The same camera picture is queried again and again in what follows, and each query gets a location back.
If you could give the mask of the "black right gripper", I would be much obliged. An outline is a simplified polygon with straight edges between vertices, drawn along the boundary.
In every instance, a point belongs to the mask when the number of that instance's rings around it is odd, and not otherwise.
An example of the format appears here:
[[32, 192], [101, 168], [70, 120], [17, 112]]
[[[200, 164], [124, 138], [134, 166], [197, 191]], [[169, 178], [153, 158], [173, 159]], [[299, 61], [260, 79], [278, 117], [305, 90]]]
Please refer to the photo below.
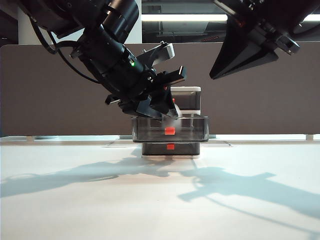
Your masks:
[[215, 0], [214, 4], [228, 15], [226, 36], [209, 73], [219, 79], [243, 70], [275, 62], [275, 49], [289, 55], [300, 46], [302, 33], [295, 28], [320, 7], [318, 0]]

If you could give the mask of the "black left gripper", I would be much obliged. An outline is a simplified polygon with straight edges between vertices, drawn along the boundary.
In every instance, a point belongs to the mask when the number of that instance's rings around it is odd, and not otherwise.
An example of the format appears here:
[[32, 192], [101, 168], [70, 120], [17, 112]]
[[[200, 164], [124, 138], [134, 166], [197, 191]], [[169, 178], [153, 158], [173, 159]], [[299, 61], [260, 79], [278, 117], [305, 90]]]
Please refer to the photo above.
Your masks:
[[162, 115], [178, 118], [171, 86], [186, 79], [186, 69], [180, 66], [172, 72], [157, 73], [152, 68], [128, 70], [109, 74], [106, 89], [110, 95], [106, 104], [118, 104], [124, 113], [138, 113], [146, 118], [161, 119]]

